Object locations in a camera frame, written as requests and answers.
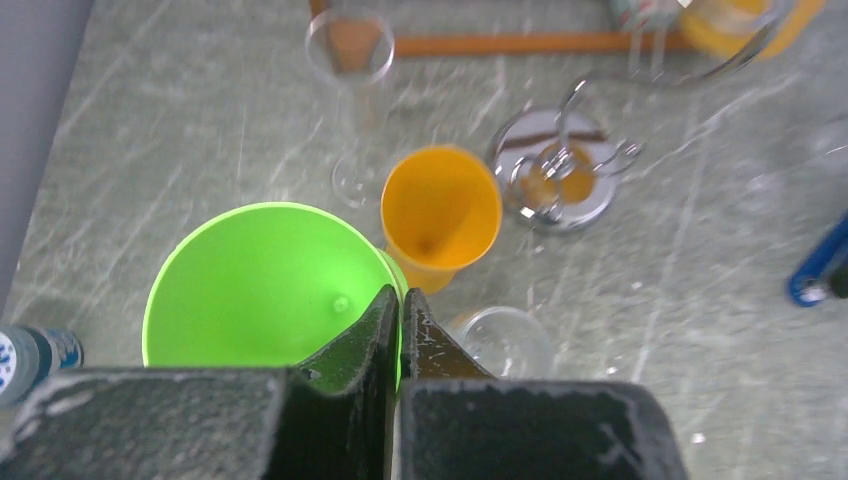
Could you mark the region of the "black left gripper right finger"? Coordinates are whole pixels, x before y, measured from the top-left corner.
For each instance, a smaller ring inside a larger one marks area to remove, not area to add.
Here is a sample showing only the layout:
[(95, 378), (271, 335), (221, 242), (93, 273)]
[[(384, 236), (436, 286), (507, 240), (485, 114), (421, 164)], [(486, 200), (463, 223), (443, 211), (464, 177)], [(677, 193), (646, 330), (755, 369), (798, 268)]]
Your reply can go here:
[(395, 416), (398, 479), (685, 479), (671, 422), (646, 388), (620, 381), (506, 380), (433, 316), (403, 301)]

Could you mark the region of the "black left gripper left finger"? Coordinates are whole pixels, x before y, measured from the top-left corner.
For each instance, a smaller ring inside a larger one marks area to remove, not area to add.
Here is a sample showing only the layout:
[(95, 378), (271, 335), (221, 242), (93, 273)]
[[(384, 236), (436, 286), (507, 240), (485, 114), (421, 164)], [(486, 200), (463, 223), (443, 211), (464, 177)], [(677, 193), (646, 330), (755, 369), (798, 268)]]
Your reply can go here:
[(305, 361), (276, 368), (87, 368), (35, 390), (5, 479), (383, 479), (399, 301), (383, 287)]

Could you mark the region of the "green plastic wine glass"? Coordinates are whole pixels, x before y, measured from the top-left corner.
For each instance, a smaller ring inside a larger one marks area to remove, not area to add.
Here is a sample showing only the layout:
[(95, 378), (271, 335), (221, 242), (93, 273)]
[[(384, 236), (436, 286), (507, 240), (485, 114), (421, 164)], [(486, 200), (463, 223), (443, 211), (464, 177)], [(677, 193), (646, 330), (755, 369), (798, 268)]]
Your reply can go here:
[(222, 213), (168, 255), (141, 334), (147, 367), (300, 363), (351, 327), (397, 263), (341, 218), (295, 202)]

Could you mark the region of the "yellow plastic wine glass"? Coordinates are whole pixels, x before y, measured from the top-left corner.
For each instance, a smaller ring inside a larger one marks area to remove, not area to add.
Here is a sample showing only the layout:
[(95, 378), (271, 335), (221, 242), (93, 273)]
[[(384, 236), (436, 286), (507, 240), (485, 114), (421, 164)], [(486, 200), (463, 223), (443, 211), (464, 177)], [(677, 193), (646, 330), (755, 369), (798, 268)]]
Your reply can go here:
[(681, 11), (678, 24), (693, 47), (725, 60), (765, 25), (765, 13), (772, 7), (788, 6), (787, 18), (760, 53), (763, 58), (772, 58), (790, 47), (826, 4), (822, 0), (690, 1)]

